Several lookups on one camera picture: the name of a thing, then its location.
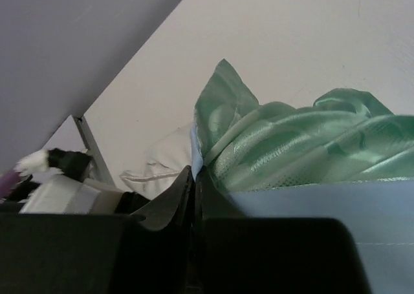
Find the blue green satin pillowcase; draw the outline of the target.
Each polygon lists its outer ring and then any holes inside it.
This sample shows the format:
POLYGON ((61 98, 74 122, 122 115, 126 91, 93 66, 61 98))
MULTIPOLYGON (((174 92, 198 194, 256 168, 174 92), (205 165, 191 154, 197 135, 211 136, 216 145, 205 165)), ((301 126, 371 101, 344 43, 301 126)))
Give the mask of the blue green satin pillowcase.
POLYGON ((242 211, 337 219, 374 293, 413 292, 413 116, 355 89, 262 105, 222 60, 190 138, 193 174, 206 170, 242 211))

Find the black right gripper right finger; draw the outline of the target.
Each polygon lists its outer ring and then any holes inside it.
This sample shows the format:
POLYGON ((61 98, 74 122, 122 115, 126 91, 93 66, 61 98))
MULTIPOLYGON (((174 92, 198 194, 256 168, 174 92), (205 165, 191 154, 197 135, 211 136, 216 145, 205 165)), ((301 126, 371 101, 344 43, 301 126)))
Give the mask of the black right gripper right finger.
POLYGON ((193 265, 205 293, 370 293, 350 232, 332 218, 256 217, 195 180, 193 265))

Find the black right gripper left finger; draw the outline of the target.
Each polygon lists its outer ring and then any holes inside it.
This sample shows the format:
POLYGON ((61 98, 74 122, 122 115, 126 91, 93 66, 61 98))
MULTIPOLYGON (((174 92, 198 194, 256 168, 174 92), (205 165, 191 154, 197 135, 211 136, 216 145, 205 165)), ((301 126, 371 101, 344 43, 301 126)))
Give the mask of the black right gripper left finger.
POLYGON ((1 214, 2 293, 184 293, 191 169, 134 213, 1 214))

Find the white pillow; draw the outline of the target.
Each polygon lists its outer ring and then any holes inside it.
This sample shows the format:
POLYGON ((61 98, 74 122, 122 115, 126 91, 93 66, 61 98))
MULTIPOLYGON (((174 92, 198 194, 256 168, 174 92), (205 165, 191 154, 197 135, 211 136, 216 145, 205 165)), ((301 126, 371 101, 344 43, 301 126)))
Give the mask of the white pillow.
POLYGON ((121 181, 148 200, 163 193, 183 168, 191 164, 191 128, 190 123, 181 126, 154 143, 144 155, 141 171, 125 170, 120 175, 121 181))

